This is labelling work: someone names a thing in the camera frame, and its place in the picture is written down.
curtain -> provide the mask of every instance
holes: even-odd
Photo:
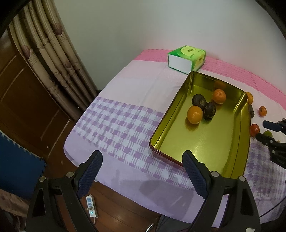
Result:
[[[9,29],[17,49],[40,82],[77,121],[97,96],[96,87],[68,42],[50,0],[29,2]]]

power cord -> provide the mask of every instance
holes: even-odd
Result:
[[[268,214],[270,211],[274,210],[278,205],[280,205],[284,200],[286,199],[286,196],[277,204],[275,205],[272,209],[268,210],[266,213],[262,214],[259,216],[259,218],[263,217],[264,215]]]
[[[88,210],[87,208],[85,208],[85,210]],[[93,224],[95,225],[95,218],[96,217],[93,217]]]

pink tablecloth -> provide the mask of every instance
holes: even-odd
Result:
[[[128,64],[100,93],[68,136],[64,149],[76,165],[93,150],[104,155],[97,180],[142,206],[166,216],[192,222],[203,199],[186,174],[154,158],[148,140],[166,112],[186,75],[168,68],[167,50],[146,50]],[[225,62],[207,57],[200,72],[229,82],[254,96],[253,108],[266,106],[264,119],[286,117],[286,97],[260,77]],[[275,139],[285,141],[281,133]],[[254,194],[259,213],[276,205],[286,194],[286,172],[269,161],[268,150],[251,141],[244,176]],[[221,203],[214,222],[219,226],[226,204]],[[275,219],[284,204],[261,218]]]

pink border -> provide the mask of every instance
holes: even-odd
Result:
[[[168,62],[167,53],[170,51],[162,49],[144,50],[135,60]],[[245,83],[279,103],[286,110],[286,95],[271,83],[249,71],[211,57],[206,57],[206,62],[202,69]]]

brown door panel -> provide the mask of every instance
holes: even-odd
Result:
[[[70,118],[40,83],[7,31],[0,39],[0,60],[0,130],[47,158]]]

